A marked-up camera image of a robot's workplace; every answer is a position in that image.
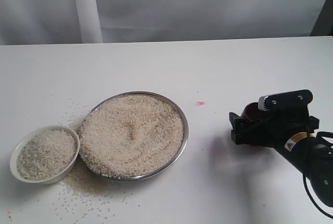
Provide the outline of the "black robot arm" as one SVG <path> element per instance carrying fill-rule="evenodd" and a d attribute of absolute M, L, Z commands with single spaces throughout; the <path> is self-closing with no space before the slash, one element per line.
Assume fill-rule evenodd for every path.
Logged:
<path fill-rule="evenodd" d="M 229 113 L 236 145 L 272 148 L 310 181 L 314 193 L 332 207 L 332 133 L 318 131 L 319 119 L 309 114 L 308 89 L 262 96 L 241 115 Z"/>

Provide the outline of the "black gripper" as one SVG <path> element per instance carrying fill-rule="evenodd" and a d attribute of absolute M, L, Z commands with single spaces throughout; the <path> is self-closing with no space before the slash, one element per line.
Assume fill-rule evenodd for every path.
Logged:
<path fill-rule="evenodd" d="M 231 140 L 236 145 L 273 148 L 282 156 L 306 156 L 311 134 L 319 128 L 319 119 L 310 116 L 308 108 L 303 107 L 312 100 L 313 94 L 308 89 L 262 96 L 258 109 L 268 115 L 256 122 L 229 112 Z"/>

